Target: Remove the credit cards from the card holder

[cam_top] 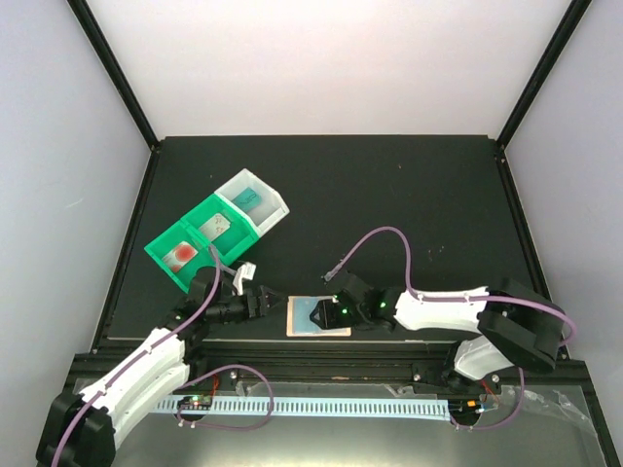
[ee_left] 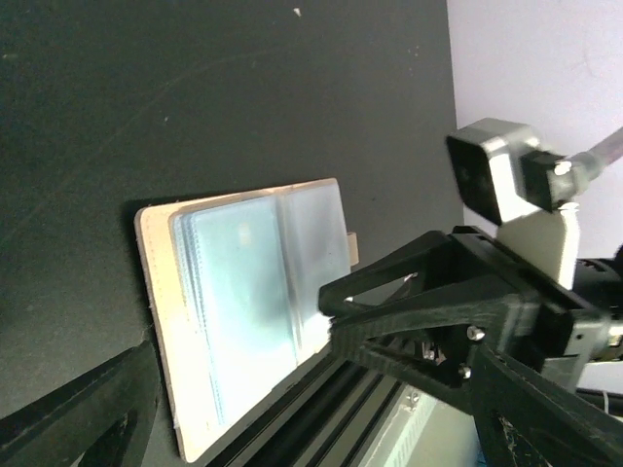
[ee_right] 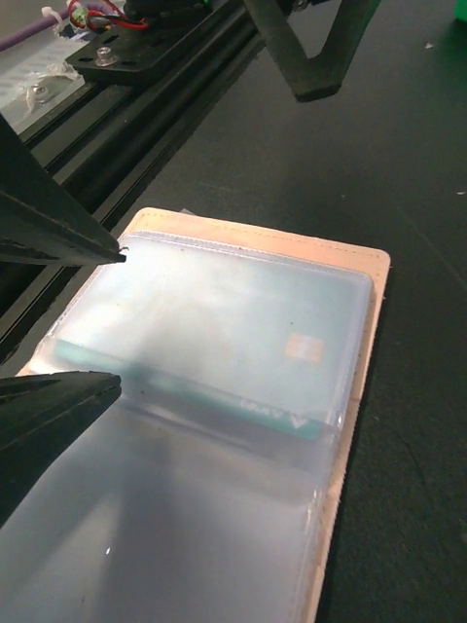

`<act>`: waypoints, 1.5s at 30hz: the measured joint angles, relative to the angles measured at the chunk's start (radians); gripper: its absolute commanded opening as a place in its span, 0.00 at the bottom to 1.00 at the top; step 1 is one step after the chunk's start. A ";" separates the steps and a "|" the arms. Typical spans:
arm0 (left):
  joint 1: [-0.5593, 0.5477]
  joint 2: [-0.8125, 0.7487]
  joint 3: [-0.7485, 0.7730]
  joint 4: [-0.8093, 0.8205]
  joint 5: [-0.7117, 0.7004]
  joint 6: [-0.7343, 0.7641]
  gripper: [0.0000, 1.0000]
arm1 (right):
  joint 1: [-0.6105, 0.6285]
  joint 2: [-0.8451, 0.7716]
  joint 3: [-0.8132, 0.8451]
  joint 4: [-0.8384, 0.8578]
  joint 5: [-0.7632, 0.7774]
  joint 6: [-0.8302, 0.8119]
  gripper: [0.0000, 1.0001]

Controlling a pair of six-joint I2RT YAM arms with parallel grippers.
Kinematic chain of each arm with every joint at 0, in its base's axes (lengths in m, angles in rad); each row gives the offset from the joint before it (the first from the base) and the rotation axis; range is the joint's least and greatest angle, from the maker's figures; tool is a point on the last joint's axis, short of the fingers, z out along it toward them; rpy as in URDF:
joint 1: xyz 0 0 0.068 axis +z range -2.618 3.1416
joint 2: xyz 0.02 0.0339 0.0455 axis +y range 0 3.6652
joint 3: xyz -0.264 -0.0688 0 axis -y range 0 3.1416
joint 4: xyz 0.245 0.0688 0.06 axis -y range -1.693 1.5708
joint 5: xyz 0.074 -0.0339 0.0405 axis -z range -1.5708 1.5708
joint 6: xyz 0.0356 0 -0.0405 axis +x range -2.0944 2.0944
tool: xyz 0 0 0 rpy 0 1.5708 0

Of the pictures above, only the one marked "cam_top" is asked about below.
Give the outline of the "tan card holder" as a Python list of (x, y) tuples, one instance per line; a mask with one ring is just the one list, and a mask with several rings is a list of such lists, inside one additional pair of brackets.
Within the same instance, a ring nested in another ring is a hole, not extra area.
[[(310, 338), (310, 337), (350, 337), (351, 329), (350, 328), (340, 328), (340, 329), (331, 329), (331, 330), (323, 330), (320, 332), (311, 335), (295, 335), (292, 332), (292, 321), (291, 321), (291, 306), (292, 306), (292, 298), (293, 297), (308, 297), (308, 296), (290, 296), (288, 298), (287, 303), (287, 312), (286, 312), (286, 336), (288, 338)], [(321, 300), (332, 300), (329, 296), (319, 296)]]

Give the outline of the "teal VIP credit card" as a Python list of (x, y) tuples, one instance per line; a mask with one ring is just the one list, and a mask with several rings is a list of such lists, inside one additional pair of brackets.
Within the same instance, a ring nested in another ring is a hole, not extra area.
[(262, 197), (250, 187), (246, 187), (236, 195), (232, 203), (244, 213), (248, 213), (262, 203)]

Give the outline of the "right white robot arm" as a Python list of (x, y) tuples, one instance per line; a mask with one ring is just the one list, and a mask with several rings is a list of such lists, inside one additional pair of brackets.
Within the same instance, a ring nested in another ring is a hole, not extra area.
[(452, 344), (440, 367), (419, 372), (422, 383), (453, 393), (471, 392), (485, 377), (512, 367), (550, 374), (563, 345), (562, 310), (512, 279), (465, 291), (410, 292), (375, 288), (351, 272), (340, 272), (327, 289), (329, 297), (308, 313), (323, 331), (401, 328), (470, 334)]

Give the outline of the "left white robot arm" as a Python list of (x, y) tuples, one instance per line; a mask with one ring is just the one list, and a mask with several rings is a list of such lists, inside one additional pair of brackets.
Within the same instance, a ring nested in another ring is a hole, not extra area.
[(111, 465), (129, 433), (165, 396), (207, 381), (209, 366), (198, 354), (211, 326), (264, 317), (281, 298), (263, 285), (239, 291), (220, 269), (199, 269), (186, 296), (135, 351), (79, 392), (53, 400), (38, 464)]

